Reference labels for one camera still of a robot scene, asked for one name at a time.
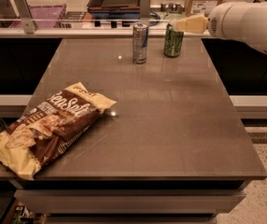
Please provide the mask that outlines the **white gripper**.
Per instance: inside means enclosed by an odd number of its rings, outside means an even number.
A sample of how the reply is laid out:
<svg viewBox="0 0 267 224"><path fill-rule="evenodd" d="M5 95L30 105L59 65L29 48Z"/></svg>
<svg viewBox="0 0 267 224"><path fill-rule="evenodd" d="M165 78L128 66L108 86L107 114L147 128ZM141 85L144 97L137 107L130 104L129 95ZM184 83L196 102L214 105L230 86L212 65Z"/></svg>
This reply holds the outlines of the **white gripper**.
<svg viewBox="0 0 267 224"><path fill-rule="evenodd" d="M224 3L213 8L208 19L203 14L196 14L173 20L170 24L177 32L203 34L208 29L209 34L215 38L235 39L237 30L232 24L232 15L229 14L234 6L234 2Z"/></svg>

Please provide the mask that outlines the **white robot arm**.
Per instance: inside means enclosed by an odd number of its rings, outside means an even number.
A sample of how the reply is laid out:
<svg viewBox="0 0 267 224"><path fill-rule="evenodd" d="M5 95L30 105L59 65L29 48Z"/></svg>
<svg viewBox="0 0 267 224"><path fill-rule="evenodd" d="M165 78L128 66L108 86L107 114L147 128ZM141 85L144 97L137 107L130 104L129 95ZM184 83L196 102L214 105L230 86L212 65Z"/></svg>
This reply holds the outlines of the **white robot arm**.
<svg viewBox="0 0 267 224"><path fill-rule="evenodd" d="M212 9L208 17L192 15L170 22L176 32L203 34L234 40L267 55L267 2L228 2Z"/></svg>

